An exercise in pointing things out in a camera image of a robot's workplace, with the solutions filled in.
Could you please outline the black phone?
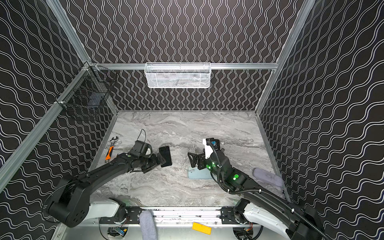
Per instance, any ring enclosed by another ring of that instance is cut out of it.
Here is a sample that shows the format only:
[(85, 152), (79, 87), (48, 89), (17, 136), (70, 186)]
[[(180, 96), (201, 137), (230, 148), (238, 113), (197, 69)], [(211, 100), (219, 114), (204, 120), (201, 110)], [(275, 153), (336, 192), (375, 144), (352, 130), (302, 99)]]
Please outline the black phone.
[(172, 157), (169, 146), (164, 146), (159, 148), (159, 154), (161, 159), (161, 167), (169, 167), (172, 165)]

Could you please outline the light blue phone case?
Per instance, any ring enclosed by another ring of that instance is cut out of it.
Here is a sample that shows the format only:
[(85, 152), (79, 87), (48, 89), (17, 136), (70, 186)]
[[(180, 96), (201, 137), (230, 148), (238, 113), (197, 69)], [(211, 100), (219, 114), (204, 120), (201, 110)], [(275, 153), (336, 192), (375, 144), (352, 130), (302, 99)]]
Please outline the light blue phone case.
[(198, 168), (189, 168), (188, 178), (192, 180), (209, 180), (212, 179), (210, 171), (208, 169), (199, 170)]

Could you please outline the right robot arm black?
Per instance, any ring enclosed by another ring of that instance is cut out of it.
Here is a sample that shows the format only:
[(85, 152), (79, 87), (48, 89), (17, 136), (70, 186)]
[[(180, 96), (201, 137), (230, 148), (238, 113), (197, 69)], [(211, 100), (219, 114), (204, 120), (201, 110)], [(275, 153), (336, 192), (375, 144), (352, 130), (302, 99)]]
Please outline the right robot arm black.
[(209, 170), (222, 190), (242, 197), (234, 208), (239, 223), (259, 224), (287, 240), (329, 239), (315, 209), (300, 207), (268, 191), (233, 167), (223, 152), (214, 152), (208, 158), (188, 153), (188, 158), (193, 168)]

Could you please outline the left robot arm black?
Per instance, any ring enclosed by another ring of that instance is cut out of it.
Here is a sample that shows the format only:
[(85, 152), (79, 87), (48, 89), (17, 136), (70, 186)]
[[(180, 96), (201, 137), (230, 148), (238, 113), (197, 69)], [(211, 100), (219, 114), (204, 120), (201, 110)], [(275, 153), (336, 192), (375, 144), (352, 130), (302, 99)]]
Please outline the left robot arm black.
[(171, 161), (169, 146), (160, 147), (159, 152), (154, 153), (150, 144), (137, 140), (129, 152), (117, 155), (99, 168), (78, 176), (64, 176), (47, 198), (43, 211), (70, 228), (93, 218), (118, 216), (123, 221), (121, 211), (124, 203), (111, 200), (110, 208), (98, 206), (91, 202), (92, 193), (120, 175), (132, 172), (145, 174)]

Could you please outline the orange adjustable wrench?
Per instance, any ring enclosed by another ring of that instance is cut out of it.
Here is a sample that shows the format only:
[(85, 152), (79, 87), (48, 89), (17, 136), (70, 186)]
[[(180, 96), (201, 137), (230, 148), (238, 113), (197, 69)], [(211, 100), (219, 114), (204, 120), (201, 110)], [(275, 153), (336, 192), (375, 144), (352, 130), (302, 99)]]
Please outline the orange adjustable wrench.
[(108, 152), (106, 154), (106, 157), (105, 157), (105, 163), (109, 163), (112, 159), (112, 153), (113, 153), (113, 150), (114, 150), (114, 147), (115, 147), (115, 143), (119, 140), (119, 137), (116, 136), (116, 137), (113, 137), (111, 140), (110, 140), (110, 147), (108, 149)]

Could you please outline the purple grey cloth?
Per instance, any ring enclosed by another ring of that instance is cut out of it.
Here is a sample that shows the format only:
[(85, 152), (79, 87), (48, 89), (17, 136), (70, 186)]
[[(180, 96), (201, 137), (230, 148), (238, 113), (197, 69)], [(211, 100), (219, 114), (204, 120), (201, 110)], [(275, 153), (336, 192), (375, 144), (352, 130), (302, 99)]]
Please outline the purple grey cloth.
[(282, 188), (283, 187), (283, 180), (281, 177), (268, 172), (264, 169), (255, 168), (253, 170), (253, 176), (258, 179), (259, 181), (262, 181), (266, 184), (270, 184), (275, 186), (276, 188)]

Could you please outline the yellow card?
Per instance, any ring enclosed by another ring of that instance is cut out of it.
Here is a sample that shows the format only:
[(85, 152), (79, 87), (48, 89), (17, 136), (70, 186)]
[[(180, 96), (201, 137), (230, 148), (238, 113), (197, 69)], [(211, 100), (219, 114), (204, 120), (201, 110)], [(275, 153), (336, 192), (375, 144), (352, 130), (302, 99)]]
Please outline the yellow card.
[(192, 229), (206, 235), (211, 235), (212, 233), (211, 227), (202, 225), (200, 223), (193, 223)]

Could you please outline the white mesh basket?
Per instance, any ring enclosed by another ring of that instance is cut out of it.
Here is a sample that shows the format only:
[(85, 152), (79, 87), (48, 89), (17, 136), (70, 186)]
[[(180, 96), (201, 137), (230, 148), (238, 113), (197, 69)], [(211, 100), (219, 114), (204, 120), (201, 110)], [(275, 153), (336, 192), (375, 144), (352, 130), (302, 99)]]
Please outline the white mesh basket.
[(206, 89), (212, 68), (209, 62), (147, 62), (144, 73), (149, 88)]

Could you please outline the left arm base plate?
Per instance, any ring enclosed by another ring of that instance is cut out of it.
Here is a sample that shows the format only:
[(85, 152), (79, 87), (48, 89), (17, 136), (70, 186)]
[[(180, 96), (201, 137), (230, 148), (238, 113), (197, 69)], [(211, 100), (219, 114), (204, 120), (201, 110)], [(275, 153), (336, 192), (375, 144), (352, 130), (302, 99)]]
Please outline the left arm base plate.
[(100, 218), (101, 225), (130, 225), (139, 224), (140, 214), (143, 211), (140, 207), (126, 207), (125, 210), (118, 212), (111, 218)]

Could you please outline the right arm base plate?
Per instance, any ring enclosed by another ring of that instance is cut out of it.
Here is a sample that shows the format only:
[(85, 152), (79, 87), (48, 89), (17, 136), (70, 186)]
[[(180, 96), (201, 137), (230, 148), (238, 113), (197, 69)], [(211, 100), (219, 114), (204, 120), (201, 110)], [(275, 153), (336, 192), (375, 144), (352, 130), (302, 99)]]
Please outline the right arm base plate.
[(223, 225), (250, 225), (251, 222), (245, 217), (245, 209), (237, 207), (223, 207), (218, 217)]

